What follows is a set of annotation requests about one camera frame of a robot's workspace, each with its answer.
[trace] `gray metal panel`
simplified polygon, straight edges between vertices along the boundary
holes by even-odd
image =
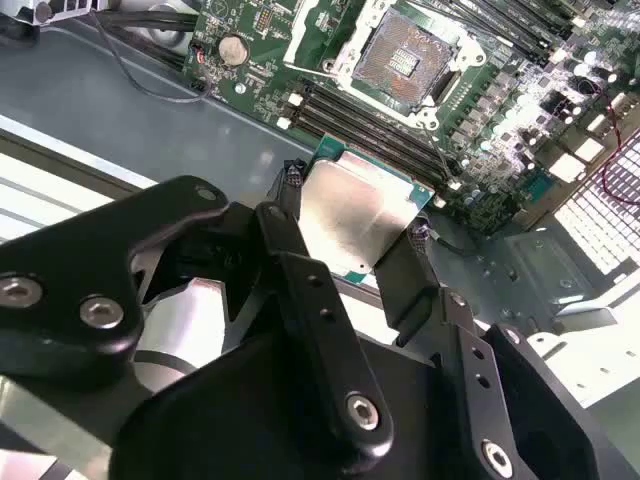
[[[255,204],[285,159],[310,151],[214,101],[174,105],[129,85],[95,31],[78,22],[43,32],[32,50],[0,52],[0,112],[156,181],[191,174]],[[188,95],[178,75],[128,47],[141,83]]]

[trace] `motherboard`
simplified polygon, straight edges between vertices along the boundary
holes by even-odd
[[[579,182],[640,82],[638,0],[206,0],[185,74],[312,148],[334,137],[490,234]]]

